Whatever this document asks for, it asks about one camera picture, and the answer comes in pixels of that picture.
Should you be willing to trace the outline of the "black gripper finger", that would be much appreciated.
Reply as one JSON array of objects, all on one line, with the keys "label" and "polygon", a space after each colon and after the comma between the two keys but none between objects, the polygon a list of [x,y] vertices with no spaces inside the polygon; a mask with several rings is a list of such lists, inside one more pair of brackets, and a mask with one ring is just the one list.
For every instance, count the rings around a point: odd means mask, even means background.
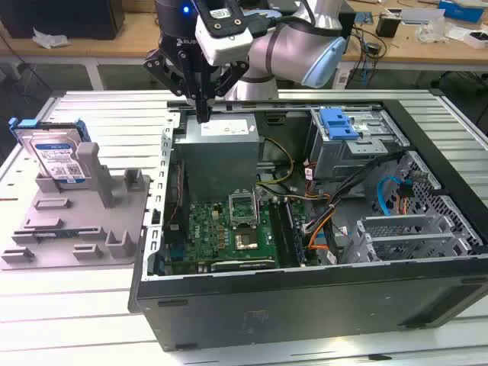
[{"label": "black gripper finger", "polygon": [[185,96],[193,106],[198,123],[204,122],[204,98],[193,62],[185,50],[176,52],[176,63],[170,62],[161,48],[152,51],[144,60],[146,70],[176,96]]},{"label": "black gripper finger", "polygon": [[247,62],[232,62],[230,66],[204,66],[204,122],[211,116],[215,97],[223,97],[248,71]]}]

